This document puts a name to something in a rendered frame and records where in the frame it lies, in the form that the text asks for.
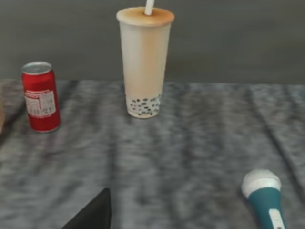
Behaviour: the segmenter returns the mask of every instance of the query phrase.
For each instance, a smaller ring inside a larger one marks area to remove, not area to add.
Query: can label
[[[50,117],[56,112],[54,92],[44,91],[26,91],[25,102],[30,116],[36,118]]]

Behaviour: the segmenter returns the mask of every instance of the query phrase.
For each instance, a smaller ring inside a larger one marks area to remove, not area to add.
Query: marble tabletop
[[[62,125],[31,130],[6,81],[0,228],[60,229],[110,187],[113,229],[258,229],[240,184],[282,181],[287,227],[305,228],[305,86],[166,83],[160,114],[127,115],[121,82],[58,81]]]

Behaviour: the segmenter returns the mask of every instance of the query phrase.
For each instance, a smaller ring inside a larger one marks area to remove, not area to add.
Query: teal handle
[[[265,187],[253,192],[249,196],[249,202],[252,204],[258,218],[264,229],[285,229],[282,210],[281,210],[281,193],[276,188]],[[269,210],[276,209],[280,213],[284,228],[273,227]]]

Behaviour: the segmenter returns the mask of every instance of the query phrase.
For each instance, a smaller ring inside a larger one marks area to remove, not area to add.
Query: white microphone head
[[[243,180],[242,191],[248,198],[253,192],[265,187],[273,187],[281,190],[280,179],[271,171],[266,169],[254,169],[249,172]]]

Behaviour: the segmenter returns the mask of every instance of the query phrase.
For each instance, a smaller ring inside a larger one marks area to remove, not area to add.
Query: silver can lid
[[[52,65],[48,62],[35,61],[27,63],[22,67],[22,72],[28,75],[41,75],[52,70]]]

